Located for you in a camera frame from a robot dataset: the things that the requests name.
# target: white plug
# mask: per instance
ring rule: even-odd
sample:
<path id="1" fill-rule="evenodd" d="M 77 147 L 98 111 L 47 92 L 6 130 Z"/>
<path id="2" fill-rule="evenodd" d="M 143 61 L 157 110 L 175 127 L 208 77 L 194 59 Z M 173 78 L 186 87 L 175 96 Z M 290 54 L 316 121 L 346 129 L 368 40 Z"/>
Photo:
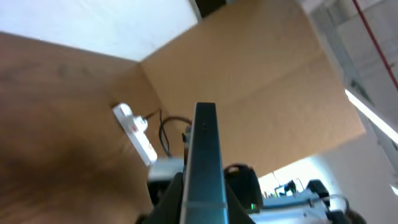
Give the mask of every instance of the white plug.
<path id="1" fill-rule="evenodd" d="M 143 119 L 141 116 L 133 116 L 130 107 L 125 103 L 120 103 L 115 106 L 113 108 L 113 113 L 145 165 L 150 166 L 154 163 L 157 160 L 157 153 L 144 134 L 145 130 L 148 128 L 147 120 Z"/>

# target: red cable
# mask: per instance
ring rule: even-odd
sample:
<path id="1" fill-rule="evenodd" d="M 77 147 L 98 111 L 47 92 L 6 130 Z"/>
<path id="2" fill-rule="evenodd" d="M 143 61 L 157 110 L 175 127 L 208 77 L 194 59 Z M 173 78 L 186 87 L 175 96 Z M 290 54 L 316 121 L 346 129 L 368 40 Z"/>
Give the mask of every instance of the red cable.
<path id="1" fill-rule="evenodd" d="M 397 91 L 398 91 L 398 82 L 397 82 L 397 79 L 396 79 L 396 77 L 394 76 L 394 73 L 393 73 L 392 70 L 391 70 L 391 66 L 390 66 L 390 65 L 388 64 L 388 62 L 387 62 L 386 56 L 384 55 L 383 51 L 381 50 L 380 45 L 379 45 L 379 43 L 377 42 L 377 39 L 376 39 L 376 37 L 374 36 L 373 31 L 372 31 L 371 27 L 369 26 L 368 21 L 366 20 L 366 17 L 365 17 L 365 15 L 363 14 L 363 11 L 362 11 L 361 7 L 360 7 L 359 4 L 358 4 L 358 1 L 357 1 L 357 0 L 353 0 L 353 2 L 354 2 L 354 5 L 355 5 L 356 10 L 358 11 L 359 16 L 360 16 L 361 19 L 362 19 L 363 24 L 365 25 L 365 28 L 366 28 L 366 30 L 367 30 L 369 36 L 370 36 L 371 39 L 372 39 L 372 42 L 373 42 L 373 44 L 374 44 L 374 46 L 375 46 L 377 52 L 378 52 L 379 55 L 380 55 L 381 60 L 383 61 L 383 64 L 384 64 L 385 68 L 386 68 L 387 71 L 388 71 L 388 74 L 389 74 L 389 76 L 390 76 L 392 82 L 394 83 L 394 85 L 396 86 L 396 89 L 397 89 Z"/>

